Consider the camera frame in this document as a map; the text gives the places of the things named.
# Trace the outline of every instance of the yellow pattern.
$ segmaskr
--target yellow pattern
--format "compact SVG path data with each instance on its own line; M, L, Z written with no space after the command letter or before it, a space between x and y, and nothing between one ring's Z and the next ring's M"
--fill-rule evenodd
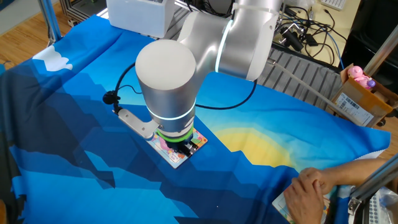
M242 151L254 165L292 167L289 152L254 128L229 128L215 134L231 152Z

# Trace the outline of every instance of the card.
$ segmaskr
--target card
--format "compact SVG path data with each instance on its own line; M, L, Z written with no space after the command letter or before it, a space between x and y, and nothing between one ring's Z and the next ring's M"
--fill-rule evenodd
M325 196L323 196L323 202L325 203L325 206L323 207L323 215L322 215L322 221L321 224L324 224L326 221L326 216L328 215L329 212L329 206L330 206L330 200L328 198L326 198ZM291 224L295 224L295 222L293 221L292 217L290 216L289 211L287 210L287 206L286 206L286 201L285 201L285 197L284 194L281 193L273 202L272 205L276 208L276 210L278 210L278 212L285 217L285 219L291 223Z
M207 143L207 138L200 134L195 128L193 129L193 138L191 140L198 146L197 151ZM167 147L164 139L156 133L148 143L159 153L174 169L185 162L188 157L184 154L174 152L173 149Z

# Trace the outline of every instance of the person's arm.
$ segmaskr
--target person's arm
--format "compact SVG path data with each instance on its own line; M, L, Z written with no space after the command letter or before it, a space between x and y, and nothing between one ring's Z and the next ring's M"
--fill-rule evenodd
M299 179L307 176L313 182L319 180L322 193L327 194L335 185L361 185L386 161L385 159L362 159L325 170L308 168L300 173ZM387 187L397 192L398 179L395 179Z

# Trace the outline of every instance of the white box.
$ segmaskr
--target white box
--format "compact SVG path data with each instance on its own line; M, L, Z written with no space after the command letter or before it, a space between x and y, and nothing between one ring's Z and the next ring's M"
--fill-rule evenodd
M106 0L112 26L163 38L174 15L174 0Z

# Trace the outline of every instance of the blue fabric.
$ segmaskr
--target blue fabric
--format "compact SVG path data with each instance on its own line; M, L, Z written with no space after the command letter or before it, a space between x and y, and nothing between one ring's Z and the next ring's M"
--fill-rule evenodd
M152 41L91 17L54 45L65 68L50 72L50 62L34 57L0 77L0 131L14 160L10 169L17 170L9 189L23 201L20 222L287 223L271 203L300 170L336 166L389 145L389 133L258 86L239 108L197 108L195 128L208 143L173 169L102 102ZM134 69L125 84L139 90ZM197 102L234 105L251 88L211 73ZM119 95L124 108L150 119L142 95L128 88ZM250 144L252 151L243 149ZM347 211L343 203L339 209Z
M6 71L6 68L4 65L0 64L0 75Z
M5 7L10 5L15 0L2 0L0 1L0 11L2 11Z

